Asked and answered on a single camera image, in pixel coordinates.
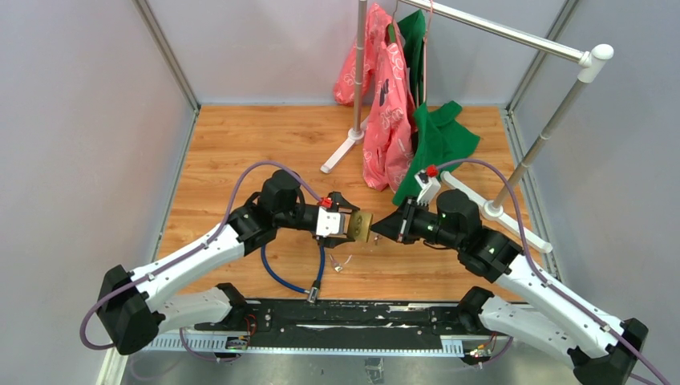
vertical pole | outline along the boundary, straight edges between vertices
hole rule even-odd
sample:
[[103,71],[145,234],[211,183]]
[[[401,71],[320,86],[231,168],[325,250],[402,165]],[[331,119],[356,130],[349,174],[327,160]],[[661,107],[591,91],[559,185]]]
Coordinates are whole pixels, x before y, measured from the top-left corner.
[[354,65],[354,126],[352,131],[361,134],[361,110],[363,105],[363,56],[366,45],[366,8],[368,0],[358,0],[359,12],[357,20],[357,61]]
[[[565,96],[564,100],[562,100],[560,106],[557,108],[555,113],[552,114],[552,117],[543,128],[543,131],[540,132],[538,138],[536,138],[536,141],[533,142],[532,147],[529,149],[529,151],[527,151],[527,154],[524,155],[524,158],[522,158],[520,163],[517,165],[515,171],[512,172],[512,175],[508,179],[508,182],[510,182],[509,184],[512,186],[512,188],[515,188],[515,186],[520,183],[522,176],[524,176],[524,174],[527,172],[527,169],[533,163],[534,159],[536,159],[536,156],[543,146],[548,143],[548,140],[555,131],[555,128],[560,125],[567,111],[569,111],[569,109],[572,107],[573,102],[581,94],[586,85],[587,83],[581,82],[580,80],[577,80],[573,84],[572,89],[569,90],[569,93]],[[501,189],[498,193],[496,199],[493,200],[491,209],[499,209],[508,195],[508,189],[503,187],[503,189]]]

clothing rack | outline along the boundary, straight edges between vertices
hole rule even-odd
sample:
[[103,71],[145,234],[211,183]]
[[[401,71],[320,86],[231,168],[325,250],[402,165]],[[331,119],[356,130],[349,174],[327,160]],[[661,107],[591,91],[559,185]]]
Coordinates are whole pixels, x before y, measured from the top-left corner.
[[[603,66],[607,63],[609,59],[613,57],[613,48],[608,44],[600,44],[595,46],[591,51],[579,51],[578,49],[567,47],[564,44],[548,40],[546,38],[541,38],[535,36],[534,34],[528,34],[521,30],[516,30],[509,26],[504,26],[497,22],[489,21],[485,18],[480,18],[473,14],[465,13],[461,10],[451,8],[450,6],[445,6],[437,2],[434,5],[431,4],[429,0],[397,0],[405,4],[409,4],[420,8],[422,10],[429,11],[432,7],[434,14],[444,16],[451,20],[461,22],[463,24],[473,26],[480,30],[487,31],[491,34],[495,34],[502,38],[512,40],[519,44],[523,44],[527,47],[535,48],[539,51],[543,51],[547,54],[555,55],[559,58],[567,59],[571,62],[578,63],[583,69],[579,72],[577,79],[575,80],[572,88],[569,90],[567,95],[564,97],[560,105],[557,107],[552,117],[543,127],[539,136],[533,142],[532,146],[529,148],[527,153],[524,155],[522,160],[516,166],[512,175],[508,179],[510,185],[515,188],[522,177],[526,174],[529,166],[536,159],[536,156],[540,150],[545,146],[545,144],[550,139],[550,136],[554,133],[555,129],[560,125],[564,119],[566,113],[572,107],[574,101],[583,92],[585,86],[592,83],[597,74],[600,73]],[[354,125],[348,132],[347,139],[345,142],[335,151],[335,153],[324,163],[321,167],[323,172],[331,172],[333,167],[348,153],[361,140],[364,136],[364,131],[366,129],[364,122],[361,120],[361,107],[362,107],[362,81],[363,81],[363,56],[364,56],[364,29],[366,25],[366,8],[367,0],[358,0],[358,25],[357,25],[357,61],[355,64],[355,80],[354,80]],[[508,214],[503,211],[503,201],[508,197],[508,189],[503,187],[496,198],[493,201],[487,201],[482,196],[474,192],[471,188],[468,188],[465,184],[454,178],[450,173],[445,172],[443,180],[446,184],[449,184],[452,188],[459,188],[467,195],[473,199],[481,208],[481,212],[487,219],[498,221],[505,228],[509,229],[515,234],[519,233],[517,228],[517,222],[512,219]],[[541,240],[536,234],[527,231],[529,243],[539,249],[543,253],[549,253],[552,251],[552,246],[543,240]]]

wood surface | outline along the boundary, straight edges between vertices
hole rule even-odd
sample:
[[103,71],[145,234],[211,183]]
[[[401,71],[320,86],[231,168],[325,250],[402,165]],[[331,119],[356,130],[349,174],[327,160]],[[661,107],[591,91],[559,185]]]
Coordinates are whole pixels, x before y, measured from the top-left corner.
[[[372,212],[375,221],[392,213],[396,209],[391,203],[392,191],[378,192],[368,188],[362,179],[360,148],[351,151],[331,174],[319,171],[347,137],[351,120],[352,109],[340,106],[201,108],[159,257],[210,230],[224,215],[236,179],[259,160],[276,160],[289,166],[321,196],[341,192],[352,204]],[[466,107],[457,120],[482,138],[474,157],[510,176],[513,162],[498,108]],[[273,171],[272,166],[254,169],[241,185],[234,207],[260,191],[262,182]],[[475,164],[461,166],[454,175],[488,198],[494,197],[502,185],[491,171]],[[510,201],[505,208],[514,216]],[[523,218],[529,223],[526,213]],[[500,229],[494,223],[486,224]],[[300,287],[310,287],[319,255],[309,233],[280,230],[267,252],[270,265],[280,276]],[[350,255],[352,258],[341,273],[326,260],[321,298],[455,301],[471,286],[482,286],[507,300],[520,300],[467,272],[455,251],[433,250],[422,244],[400,245],[387,239],[380,239],[376,245],[371,238],[368,243],[348,243],[327,253],[341,263]],[[221,282],[233,283],[251,298],[301,297],[265,272],[259,251],[215,269],[184,292],[207,290]]]

blue cable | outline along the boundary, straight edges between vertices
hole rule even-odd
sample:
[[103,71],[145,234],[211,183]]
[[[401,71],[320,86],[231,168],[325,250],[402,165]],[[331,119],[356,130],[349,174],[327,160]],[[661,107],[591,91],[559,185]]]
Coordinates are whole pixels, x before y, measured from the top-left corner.
[[[274,278],[274,280],[283,286],[291,289],[292,291],[297,291],[300,294],[307,294],[308,291],[305,289],[302,289],[300,286],[293,285],[290,282],[287,282],[285,279],[279,277],[272,268],[269,266],[269,263],[267,262],[267,253],[266,253],[266,245],[263,245],[260,248],[260,256],[262,258],[262,265],[265,267],[265,270],[267,270],[267,273]],[[321,261],[319,263],[319,271],[317,273],[317,281],[321,282],[321,278],[323,277],[323,270],[324,267],[326,267],[326,252],[323,249],[323,246],[319,246],[319,255],[321,258]]]

green cloth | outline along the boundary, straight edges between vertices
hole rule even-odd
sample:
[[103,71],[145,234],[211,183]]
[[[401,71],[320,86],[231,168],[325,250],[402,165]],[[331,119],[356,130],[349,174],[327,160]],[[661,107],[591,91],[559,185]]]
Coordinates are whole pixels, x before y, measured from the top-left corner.
[[423,12],[417,10],[409,14],[402,21],[397,22],[399,32],[404,37],[404,58],[411,69],[408,75],[408,85],[411,88],[413,100],[423,100],[423,38],[427,30]]
[[[449,160],[467,158],[477,149],[480,138],[455,121],[462,110],[456,102],[448,102],[433,112],[427,110],[427,103],[415,110],[413,119],[418,126],[418,149],[406,177],[392,198],[394,205],[401,205],[408,196],[418,196],[420,186],[415,180],[417,172],[431,164],[436,166]],[[445,170],[453,171],[458,166],[453,165]]]
[[[406,42],[404,58],[411,69],[409,85],[414,100],[423,100],[423,37],[427,29],[423,12],[417,10],[398,23]],[[448,102],[436,111],[428,111],[423,102],[415,109],[413,120],[418,127],[418,146],[406,177],[392,199],[399,206],[404,198],[418,196],[420,187],[415,174],[427,166],[440,165],[446,161],[467,158],[477,149],[480,138],[455,121],[463,108],[456,102]],[[453,171],[458,165],[446,168]]]

